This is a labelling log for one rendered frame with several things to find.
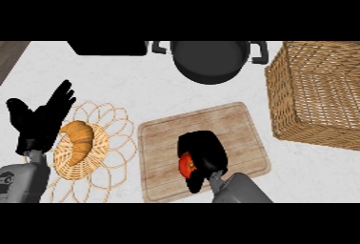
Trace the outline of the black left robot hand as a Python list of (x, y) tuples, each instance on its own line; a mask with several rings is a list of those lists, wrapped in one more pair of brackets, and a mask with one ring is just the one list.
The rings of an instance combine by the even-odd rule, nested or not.
[(47, 102), (34, 111), (18, 98), (6, 102), (11, 123), (19, 132), (15, 152), (25, 155), (33, 150), (46, 153), (55, 143), (64, 119), (75, 102), (73, 83), (65, 80)]

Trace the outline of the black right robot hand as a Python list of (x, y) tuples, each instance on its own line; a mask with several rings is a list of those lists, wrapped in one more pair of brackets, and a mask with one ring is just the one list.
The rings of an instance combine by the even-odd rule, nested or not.
[(191, 153), (196, 170), (186, 179), (191, 193), (198, 193), (204, 180), (210, 179), (213, 173), (227, 172), (226, 149), (217, 135), (211, 131), (188, 132), (179, 136), (177, 156)]

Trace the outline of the red tomato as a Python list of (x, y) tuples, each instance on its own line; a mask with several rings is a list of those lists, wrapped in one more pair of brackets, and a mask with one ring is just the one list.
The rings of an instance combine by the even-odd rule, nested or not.
[(185, 152), (179, 159), (179, 171), (185, 178), (192, 176), (194, 171), (196, 170), (195, 162), (189, 152)]

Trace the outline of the wooden cutting board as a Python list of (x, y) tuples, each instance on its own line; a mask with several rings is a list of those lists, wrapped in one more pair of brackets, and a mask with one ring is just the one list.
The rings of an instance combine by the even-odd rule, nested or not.
[(179, 156), (191, 150), (208, 155), (226, 153), (227, 174), (257, 177), (272, 169), (255, 123), (241, 102), (143, 123), (137, 144), (146, 202), (171, 202), (192, 195), (179, 171)]

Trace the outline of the large wicker basket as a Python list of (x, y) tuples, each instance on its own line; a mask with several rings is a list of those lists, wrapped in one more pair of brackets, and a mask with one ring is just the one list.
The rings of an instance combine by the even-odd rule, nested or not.
[(360, 42), (285, 41), (264, 75), (275, 137), (360, 151)]

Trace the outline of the golden croissant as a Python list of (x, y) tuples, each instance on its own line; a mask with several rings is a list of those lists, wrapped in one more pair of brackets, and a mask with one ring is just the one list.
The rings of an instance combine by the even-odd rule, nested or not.
[(71, 139), (74, 153), (70, 165), (74, 166), (92, 152), (95, 139), (93, 128), (83, 121), (77, 120), (67, 124), (59, 132)]

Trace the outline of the dark wooden panel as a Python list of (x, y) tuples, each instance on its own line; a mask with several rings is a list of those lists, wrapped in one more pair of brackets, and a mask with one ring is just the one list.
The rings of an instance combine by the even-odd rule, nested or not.
[(30, 41), (0, 41), (0, 85), (9, 76), (28, 45)]

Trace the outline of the black appliance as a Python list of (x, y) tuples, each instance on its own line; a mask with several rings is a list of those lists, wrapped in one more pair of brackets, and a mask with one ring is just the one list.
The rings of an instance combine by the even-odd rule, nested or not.
[(143, 56), (148, 53), (148, 41), (70, 41), (78, 55)]

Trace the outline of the dark grey pot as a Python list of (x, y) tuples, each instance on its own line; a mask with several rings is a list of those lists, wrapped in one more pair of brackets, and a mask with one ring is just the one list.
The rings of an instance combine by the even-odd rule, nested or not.
[(266, 41), (171, 41), (170, 49), (155, 41), (152, 52), (170, 52), (177, 70), (202, 85), (219, 85), (229, 81), (248, 60), (258, 65), (269, 63)]

